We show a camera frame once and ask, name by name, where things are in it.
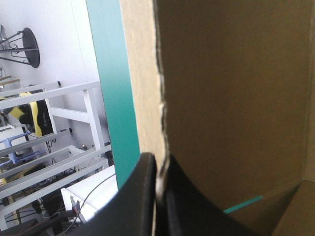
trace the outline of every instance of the brown cardboard panel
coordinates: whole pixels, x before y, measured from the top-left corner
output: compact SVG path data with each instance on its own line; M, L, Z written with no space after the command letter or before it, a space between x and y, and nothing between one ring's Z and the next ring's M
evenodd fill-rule
M315 181L315 12L313 5L313 15L311 21L311 48L310 48L310 114L308 117L308 155L306 161L304 178L310 181Z
M270 235L292 200L299 183L300 180L294 181L263 194L263 200L234 211L230 216L259 235Z
M301 176L312 0L159 0L170 151L221 208Z
M315 235L315 183L303 181L273 236Z
M121 0L121 8L140 151L154 153L160 167L165 156L165 145L153 3L148 0Z

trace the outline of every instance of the black cable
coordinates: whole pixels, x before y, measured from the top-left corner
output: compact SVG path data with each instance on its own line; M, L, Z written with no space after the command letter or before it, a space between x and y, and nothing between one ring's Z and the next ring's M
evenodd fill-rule
M64 236L65 233L67 233L67 231L74 225L75 221L78 219L79 214L81 213L81 210L83 208L84 203L86 202L86 200L88 199L88 197L94 192L94 190L96 190L102 183L104 183L105 181L107 181L108 179L110 179L111 177L113 177L115 174L111 175L110 177L106 178L105 180L103 180L101 183L99 183L94 189L92 189L92 191L87 195L87 197L84 199L79 212L77 213L77 216L75 217L74 221L72 222L72 224L63 232L63 234L61 236Z
M12 217L13 215L17 215L17 214L20 214L20 213L23 213L23 212L30 212L30 211L36 211L36 210L23 210L23 211L19 211L18 213L12 214L12 215L6 217L5 219L8 219L8 218Z
M28 215L25 215L25 216L21 216L21 217L18 217L18 218L16 218L16 219L13 219L13 220L8 220L8 221L6 221L6 223L11 222L11 221L14 221L14 220L22 219L22 218L25 218L25 217L27 217L27 216L34 215L34 214L37 214L37 212L34 212L34 213L32 213L32 214L28 214Z
M34 138L38 138L37 136L35 136L35 135L33 135L33 134L28 134L28 135L30 135L30 136L32 136L32 137L34 137Z

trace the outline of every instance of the teal panel edge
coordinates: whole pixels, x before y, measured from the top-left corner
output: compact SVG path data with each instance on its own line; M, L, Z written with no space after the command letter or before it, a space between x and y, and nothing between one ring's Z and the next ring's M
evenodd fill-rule
M118 187L140 156L119 0L86 0Z
M231 212L234 212L234 211L236 211L236 210L239 210L239 209L241 209L241 208L244 208L244 207L246 207L246 206L248 206L248 205L250 205L250 204L253 204L253 203L255 203L255 202L258 202L258 201L260 201L260 200L262 200L262 199L263 199L263 196L254 197L254 198L249 199L249 200L247 200L247 201L245 201L245 202L243 202L243 203L240 203L240 204L238 204L238 205L236 205L236 206L232 206L232 207L230 207L230 208L224 210L223 212L224 212L225 214L229 214L229 213L231 213Z

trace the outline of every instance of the white wall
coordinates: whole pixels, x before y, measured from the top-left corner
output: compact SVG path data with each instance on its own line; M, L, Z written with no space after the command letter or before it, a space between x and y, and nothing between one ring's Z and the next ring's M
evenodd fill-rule
M10 36L30 28L38 42L40 66L32 68L0 60L6 73L21 79L21 85L61 81L62 86L98 81L98 70L85 0L1 0L0 24ZM109 141L100 89L94 91L105 141ZM82 94L73 93L55 99L54 106L84 111ZM73 128L73 139L57 140L52 150L61 146L93 144L88 124L57 118L58 129Z

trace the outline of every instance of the cardboard flap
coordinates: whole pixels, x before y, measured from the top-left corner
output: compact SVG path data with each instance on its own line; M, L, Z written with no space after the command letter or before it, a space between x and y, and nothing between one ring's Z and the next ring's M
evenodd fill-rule
M315 183L303 181L273 236L315 235Z

